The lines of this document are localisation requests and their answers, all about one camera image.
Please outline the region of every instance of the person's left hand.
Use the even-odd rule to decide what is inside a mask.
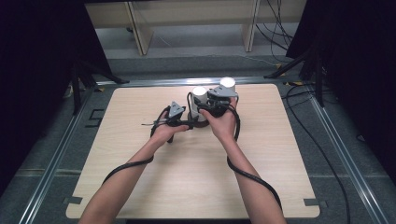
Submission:
[[[168,112],[163,113],[160,119],[165,119],[165,116]],[[188,125],[180,125],[177,127],[171,127],[164,122],[160,122],[157,124],[157,129],[154,132],[154,135],[151,136],[151,139],[159,141],[162,145],[168,141],[175,133],[185,132],[189,129]]]

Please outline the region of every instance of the metal frame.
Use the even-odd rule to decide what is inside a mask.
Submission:
[[[313,91],[313,88],[309,85],[306,88],[309,91]],[[332,120],[327,114],[326,109],[324,107],[321,107],[319,102],[314,99],[314,97],[310,99],[312,105],[318,113],[323,127],[325,128],[327,134],[332,140],[335,151],[337,152],[341,162],[346,168],[346,171],[349,174],[349,177],[353,185],[355,186],[356,191],[361,196],[361,200],[364,203],[364,206],[366,207],[373,222],[378,224],[389,223],[383,209],[378,203],[378,199],[375,197],[375,194],[373,193],[371,187],[362,175],[361,170],[352,159],[352,156],[349,154],[346,145],[344,144],[343,140],[341,139],[340,135],[332,124]]]
[[[262,77],[235,77],[236,83],[238,84],[255,84],[255,83],[274,83],[274,82],[285,82],[286,78],[277,79],[263,79]],[[219,84],[220,77],[209,77],[209,78],[181,78],[181,79],[160,79],[160,80],[134,80],[126,84],[117,84],[113,81],[98,82],[97,87],[114,87],[114,88],[131,88],[131,87],[155,87],[155,86],[181,86],[181,85],[213,85]],[[80,110],[71,119],[64,136],[57,147],[46,172],[42,175],[38,186],[35,189],[29,203],[27,204],[24,213],[21,217],[21,224],[32,223],[35,219],[35,215],[40,208],[40,205],[44,201],[44,198],[50,188],[53,177],[55,176],[56,170],[64,156],[64,153],[70,143],[70,139],[78,125],[81,115],[84,111],[84,107],[92,95],[93,89],[89,89],[87,94],[84,96],[83,103]],[[381,206],[379,205],[377,198],[371,190],[368,183],[365,181],[360,169],[353,161],[351,155],[348,152],[347,147],[342,141],[340,135],[335,130],[334,125],[326,110],[321,107],[318,102],[311,98],[311,103],[316,109],[318,116],[327,132],[330,136],[336,152],[338,153],[349,177],[352,180],[357,192],[361,196],[361,199],[366,206],[366,209],[371,216],[374,223],[384,224],[389,223],[387,217]]]

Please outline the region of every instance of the black curtain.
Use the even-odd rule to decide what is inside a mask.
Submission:
[[[395,12],[396,3],[389,0],[308,0],[287,52],[296,58],[314,46],[323,53],[325,81],[394,183]]]
[[[59,108],[75,61],[111,70],[82,3],[0,1],[0,32],[1,195]]]

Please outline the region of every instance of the wire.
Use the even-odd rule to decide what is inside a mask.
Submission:
[[[306,93],[313,93],[313,92],[315,92],[315,91],[301,91],[301,92],[298,92],[298,93],[295,93],[295,94],[292,94],[292,95],[289,95],[289,96],[288,95],[281,96],[280,98],[282,100],[284,100],[284,99],[286,99],[288,97],[298,96],[298,95],[303,95],[303,94],[306,94]]]
[[[273,11],[274,17],[276,19],[276,27],[279,25],[280,30],[282,31],[283,34],[288,35],[288,33],[285,31],[285,29],[282,26],[282,21],[280,18],[280,6],[282,5],[281,1],[277,1],[277,15],[274,11],[274,8],[272,7],[271,3],[269,0],[267,0],[268,6],[271,8],[271,10]]]
[[[236,127],[235,127],[235,134],[234,134],[233,138],[235,139],[235,141],[238,141],[239,131],[241,128],[241,119],[239,118],[239,115],[236,112],[236,108],[233,105],[220,105],[220,106],[230,110],[233,113],[233,115],[235,116]],[[263,185],[265,188],[267,188],[274,195],[274,198],[276,199],[277,204],[279,205],[280,209],[282,210],[282,203],[280,201],[279,195],[277,194],[276,190],[270,184],[268,184],[266,181],[259,178],[258,176],[255,176],[255,175],[247,173],[243,170],[240,170],[239,168],[237,168],[236,166],[233,165],[233,163],[230,161],[229,157],[227,157],[227,164],[237,174],[242,175],[246,178],[249,178],[249,179]]]
[[[277,1],[277,16],[279,17],[279,26],[282,27],[282,32],[283,32],[283,34],[286,34],[286,31],[285,31],[285,29],[283,29],[283,26],[282,26],[282,17],[280,16],[280,6],[281,6],[281,5],[282,5],[282,1],[281,1],[281,0],[278,0],[278,1]],[[286,45],[287,45],[288,48],[289,48],[289,43],[288,43],[288,41],[286,40],[286,37],[287,37],[287,35],[283,35],[283,39],[285,40],[285,43],[286,43]]]
[[[343,183],[340,180],[340,177],[338,177],[337,173],[335,172],[334,168],[332,167],[332,164],[329,160],[329,158],[326,156],[326,153],[324,152],[323,148],[320,146],[320,144],[318,143],[318,141],[314,138],[314,136],[312,135],[311,132],[309,132],[306,127],[303,125],[303,123],[298,119],[297,115],[294,113],[294,110],[292,109],[292,107],[290,106],[290,102],[289,102],[289,98],[290,98],[290,93],[297,87],[301,87],[301,86],[294,86],[292,87],[290,90],[288,90],[288,92],[286,93],[286,103],[290,109],[291,114],[296,118],[297,122],[301,125],[301,127],[304,129],[304,131],[309,135],[309,137],[312,139],[312,141],[315,143],[315,145],[318,147],[320,153],[322,154],[323,158],[325,159],[325,161],[327,162],[327,164],[329,165],[330,169],[332,170],[332,173],[334,174],[335,179],[337,180],[341,191],[343,193],[344,196],[344,200],[346,203],[346,223],[350,223],[350,211],[349,211],[349,201],[347,198],[347,192],[344,188]]]
[[[278,47],[282,48],[283,50],[288,50],[287,48],[283,47],[282,45],[278,44],[277,42],[275,42],[275,40],[273,38],[268,37],[259,27],[258,24],[256,24],[257,29],[260,31],[260,33],[262,33],[262,35],[271,42],[271,44],[276,44]]]
[[[307,102],[307,101],[309,101],[309,100],[311,100],[311,99],[312,99],[312,96],[310,96],[308,99],[305,99],[304,101],[301,101],[300,103],[297,103],[297,104],[292,105],[292,106],[288,106],[288,107],[286,107],[285,109],[288,110],[288,109],[290,109],[290,108],[292,108],[292,107],[295,107],[295,106],[297,106],[297,105],[302,105],[303,103],[305,103],[305,102]]]
[[[273,33],[273,34],[275,34],[275,35],[286,35],[286,36],[288,36],[288,37],[290,37],[290,38],[293,38],[292,35],[289,35],[289,34],[280,34],[280,33],[277,33],[277,32],[274,32],[274,31],[270,30],[270,29],[267,27],[267,25],[265,25],[265,23],[263,23],[262,25],[264,26],[264,28],[265,28],[267,31],[269,31],[269,32],[271,32],[271,33]]]
[[[125,163],[125,164],[123,164],[123,165],[117,167],[116,169],[112,170],[112,171],[110,172],[110,174],[108,174],[108,175],[106,176],[106,178],[105,178],[105,180],[103,181],[102,185],[105,184],[105,182],[106,182],[111,176],[113,176],[116,172],[119,172],[119,171],[121,171],[121,170],[123,170],[123,169],[126,169],[126,168],[130,168],[130,167],[134,167],[134,166],[138,166],[138,165],[148,164],[148,163],[151,163],[153,160],[154,160],[154,156],[152,156],[152,157],[150,157],[150,158],[148,158],[147,160],[144,160],[144,161],[132,161],[132,162]]]
[[[239,55],[239,54],[227,54],[227,55],[221,55],[221,54],[199,55],[199,54],[190,54],[190,53],[178,53],[178,54],[179,55],[190,55],[190,56],[195,56],[195,57],[223,57],[223,56],[229,57],[229,56],[237,56],[237,57],[249,59],[249,60],[252,60],[252,61],[264,62],[264,63],[268,63],[268,64],[270,64],[272,66],[277,66],[276,63],[270,63],[270,62],[268,62],[266,60],[263,60],[263,59],[255,59],[255,58],[251,58],[251,57],[243,56],[243,55]]]

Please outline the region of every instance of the black cable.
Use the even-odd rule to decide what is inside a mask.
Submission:
[[[314,136],[312,135],[311,132],[309,132],[305,126],[303,125],[303,123],[298,119],[297,115],[294,113],[294,110],[292,109],[292,107],[290,107],[290,102],[289,102],[289,95],[292,92],[292,90],[294,90],[295,88],[300,87],[300,86],[294,86],[292,87],[290,90],[288,90],[288,92],[286,93],[286,103],[288,105],[288,107],[290,108],[290,112],[292,113],[292,115],[296,118],[297,122],[301,125],[301,127],[305,130],[305,132],[309,135],[309,137],[312,139],[312,141],[314,141],[315,145],[318,147],[320,153],[322,154],[323,158],[325,159],[325,161],[327,162],[327,164],[329,165],[330,169],[332,170],[332,173],[334,174],[335,179],[337,180],[341,191],[343,193],[344,196],[344,200],[346,203],[346,223],[350,223],[350,212],[349,212],[349,201],[347,198],[347,192],[344,188],[343,183],[340,180],[340,177],[338,177],[337,173],[335,172],[334,168],[332,167],[332,164],[329,160],[329,158],[327,158],[326,153],[324,152],[323,148],[320,146],[320,144],[318,143],[318,141],[314,138]]]
[[[239,118],[238,113],[236,112],[236,108],[233,107],[232,105],[221,105],[221,106],[230,110],[233,113],[233,115],[235,116],[236,127],[235,127],[235,134],[234,134],[233,138],[235,139],[235,141],[237,141],[238,137],[239,137],[239,131],[241,128],[241,120]],[[270,192],[274,195],[276,202],[279,204],[280,209],[282,210],[282,203],[280,201],[280,198],[279,198],[278,194],[276,193],[276,190],[270,184],[268,184],[267,182],[265,182],[263,179],[259,178],[258,176],[255,176],[255,175],[249,174],[243,170],[240,170],[239,168],[237,168],[236,166],[233,165],[233,163],[230,161],[230,158],[228,158],[228,157],[227,157],[227,163],[228,163],[228,166],[233,171],[235,171],[237,174],[242,175],[246,178],[249,178],[249,179],[263,185],[268,190],[270,190]]]
[[[302,86],[306,86],[306,85],[312,85],[312,84],[304,84],[304,85],[298,85],[298,86],[294,86],[294,87],[302,87]],[[289,95],[289,96],[288,96],[288,95],[281,96],[281,99],[284,100],[284,99],[286,99],[286,98],[288,98],[288,97],[303,95],[303,94],[306,94],[306,93],[314,93],[314,92],[315,92],[315,91],[300,91],[300,92],[298,92],[298,93],[294,93],[294,94]]]
[[[161,124],[159,124],[161,117],[163,116],[163,113],[165,113],[166,111],[169,111],[169,108],[171,106],[167,106],[160,114],[160,116],[158,116],[158,118],[154,121],[154,125],[151,128],[151,132],[149,134],[149,136],[151,137],[152,135],[154,135],[155,130],[157,129],[158,126],[160,126]]]
[[[274,14],[275,19],[276,19],[276,24],[279,24],[279,28],[281,29],[282,33],[283,33],[283,34],[286,34],[286,31],[285,31],[285,29],[284,29],[283,26],[282,26],[282,22],[279,20],[279,17],[276,15],[276,13],[275,13],[275,11],[274,11],[274,8],[272,7],[270,1],[267,0],[267,3],[268,3],[268,6],[269,6],[269,7],[271,8],[271,10],[273,11],[273,14]]]
[[[308,101],[311,100],[311,99],[312,99],[312,96],[309,97],[308,99],[305,99],[305,100],[301,101],[300,103],[297,103],[297,104],[294,104],[294,105],[291,105],[291,106],[286,107],[285,110],[288,110],[288,109],[290,109],[290,108],[292,108],[292,107],[295,107],[295,106],[297,106],[297,105],[302,105],[303,103],[306,103],[306,102],[308,102]]]
[[[274,42],[274,34],[272,35],[272,37],[271,37],[271,54],[272,54],[272,56],[277,60],[277,61],[279,61],[279,62],[282,62],[282,63],[290,63],[290,62],[287,62],[287,61],[283,61],[283,60],[280,60],[280,59],[278,59],[276,56],[275,56],[275,54],[274,54],[274,50],[273,50],[273,42]]]
[[[187,94],[187,104],[189,105],[189,111],[190,111],[190,113],[191,113],[191,104],[190,104],[190,97],[191,97],[191,95],[192,95],[191,92],[189,92],[189,93]]]
[[[282,48],[283,50],[288,50],[285,47],[283,47],[282,45],[280,45],[279,43],[275,42],[275,40],[273,38],[268,37],[259,27],[258,24],[256,24],[256,28],[260,31],[260,33],[262,33],[262,35],[268,40],[270,41],[271,44],[276,44],[278,47]]]
[[[265,25],[265,23],[263,23],[262,25],[264,26],[264,28],[265,28],[267,31],[269,31],[269,32],[271,32],[271,33],[273,33],[273,34],[275,34],[275,35],[284,35],[284,34],[280,34],[280,33],[277,33],[277,32],[274,32],[274,31],[270,30],[270,29],[267,27],[267,25]],[[292,35],[289,35],[289,34],[285,34],[285,36],[288,36],[289,38],[293,38],[293,36],[292,36]]]
[[[118,171],[121,171],[121,170],[126,169],[126,168],[130,168],[130,167],[133,167],[133,166],[148,164],[148,163],[151,163],[153,160],[154,160],[154,156],[150,157],[149,159],[147,159],[145,161],[133,161],[133,162],[125,163],[125,164],[117,167],[113,171],[111,171],[110,174],[108,174],[106,176],[106,178],[103,181],[102,185],[105,184],[105,182]]]
[[[249,174],[249,173],[247,173],[247,172],[245,172],[243,170],[238,169],[236,166],[233,165],[233,163],[230,161],[230,158],[228,158],[228,157],[227,157],[227,163],[228,163],[228,166],[233,171],[235,171],[237,174],[240,174],[240,175],[242,175],[244,177],[247,177],[247,178],[249,178],[249,179],[251,179],[253,181],[256,181],[257,183],[265,186],[268,190],[270,190],[270,192],[274,195],[277,204],[279,204],[279,207],[282,210],[282,203],[280,201],[279,195],[277,195],[276,190],[270,184],[268,184],[263,179],[255,176],[255,175],[251,175],[251,174]]]
[[[281,0],[278,0],[277,1],[277,16],[279,17],[279,26],[280,27],[282,27],[282,31],[284,31],[285,33],[286,33],[286,31],[283,29],[283,25],[282,25],[282,17],[280,16],[280,6],[282,5],[282,1]],[[286,45],[288,46],[288,48],[289,48],[289,43],[288,43],[288,41],[286,40],[286,36],[285,35],[283,35],[283,40],[285,41],[285,43],[286,43]]]

